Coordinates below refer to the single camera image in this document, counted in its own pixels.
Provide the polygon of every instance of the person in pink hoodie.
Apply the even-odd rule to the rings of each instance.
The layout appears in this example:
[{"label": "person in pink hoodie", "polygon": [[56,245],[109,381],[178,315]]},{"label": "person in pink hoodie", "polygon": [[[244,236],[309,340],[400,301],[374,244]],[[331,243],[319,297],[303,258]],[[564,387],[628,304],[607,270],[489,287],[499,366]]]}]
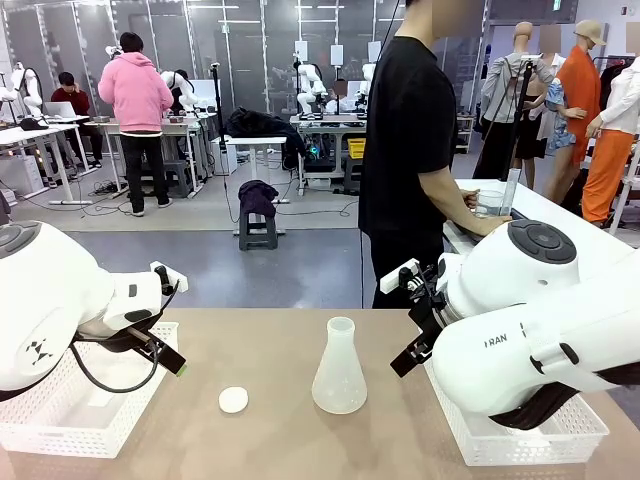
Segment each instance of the person in pink hoodie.
[{"label": "person in pink hoodie", "polygon": [[162,114],[173,104],[171,91],[153,63],[142,54],[144,43],[135,33],[120,36],[124,53],[109,62],[98,84],[100,98],[113,105],[120,123],[122,150],[127,164],[132,214],[144,215],[142,154],[153,172],[158,206],[171,205],[162,159]]}]

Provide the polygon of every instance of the orange pants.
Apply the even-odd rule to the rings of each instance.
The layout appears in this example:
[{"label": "orange pants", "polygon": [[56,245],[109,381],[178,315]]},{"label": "orange pants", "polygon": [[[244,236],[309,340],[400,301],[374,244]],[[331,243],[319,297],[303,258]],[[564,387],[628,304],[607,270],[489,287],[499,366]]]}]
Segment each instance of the orange pants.
[{"label": "orange pants", "polygon": [[582,216],[588,222],[604,222],[609,216],[632,145],[633,135],[629,133],[602,131],[582,193]]}]

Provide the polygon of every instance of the pink hoodie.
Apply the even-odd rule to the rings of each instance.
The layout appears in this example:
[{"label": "pink hoodie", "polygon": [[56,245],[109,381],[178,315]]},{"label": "pink hoodie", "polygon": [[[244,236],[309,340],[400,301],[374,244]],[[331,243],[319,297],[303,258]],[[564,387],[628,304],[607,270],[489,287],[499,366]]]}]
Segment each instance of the pink hoodie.
[{"label": "pink hoodie", "polygon": [[162,112],[173,104],[171,91],[153,63],[138,52],[109,62],[98,84],[100,98],[113,105],[123,132],[162,130]]}]

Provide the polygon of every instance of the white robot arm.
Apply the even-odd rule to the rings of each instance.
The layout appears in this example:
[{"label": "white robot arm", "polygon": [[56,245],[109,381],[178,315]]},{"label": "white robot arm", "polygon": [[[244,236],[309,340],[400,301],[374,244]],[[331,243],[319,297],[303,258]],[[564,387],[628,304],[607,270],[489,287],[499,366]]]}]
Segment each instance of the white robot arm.
[{"label": "white robot arm", "polygon": [[180,89],[181,95],[178,101],[182,104],[185,111],[193,112],[193,106],[200,102],[200,99],[193,94],[193,85],[191,82],[177,72],[166,71],[162,72],[160,76],[167,84],[167,87],[169,87],[169,90],[173,90],[174,88]]},{"label": "white robot arm", "polygon": [[162,294],[187,290],[184,276],[160,264],[112,274],[54,227],[17,222],[0,227],[0,277],[0,402],[43,380],[74,342],[132,349],[181,373],[184,358],[149,329],[162,315]]},{"label": "white robot arm", "polygon": [[26,95],[22,98],[31,115],[40,119],[42,117],[42,97],[38,75],[32,68],[25,69],[22,63],[16,62],[11,74],[11,89],[0,87],[0,100],[13,102],[18,99],[20,89],[25,87]]},{"label": "white robot arm", "polygon": [[300,94],[298,102],[302,107],[304,116],[312,115],[311,104],[316,102],[323,106],[328,95],[327,89],[322,83],[322,79],[316,71],[315,65],[299,65],[300,74]]},{"label": "white robot arm", "polygon": [[501,226],[466,258],[444,254],[435,285],[409,262],[381,288],[413,292],[422,334],[392,366],[403,376],[432,357],[462,410],[535,428],[580,391],[640,384],[639,267],[634,253],[580,282],[571,240],[529,220]]}]

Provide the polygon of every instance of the gray floor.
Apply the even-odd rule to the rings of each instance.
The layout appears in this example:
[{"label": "gray floor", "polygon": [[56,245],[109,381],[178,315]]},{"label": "gray floor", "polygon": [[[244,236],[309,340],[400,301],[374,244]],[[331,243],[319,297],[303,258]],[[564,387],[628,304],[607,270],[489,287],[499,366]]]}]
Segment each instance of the gray floor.
[{"label": "gray floor", "polygon": [[[70,235],[111,272],[145,271],[159,260],[187,275],[189,292],[177,295],[174,307],[347,309],[361,305],[360,237],[353,229],[293,230],[280,239],[277,250],[250,252],[240,252],[230,232]],[[366,236],[363,254],[368,307],[375,282]],[[621,388],[612,396],[640,427],[640,390]]]}]

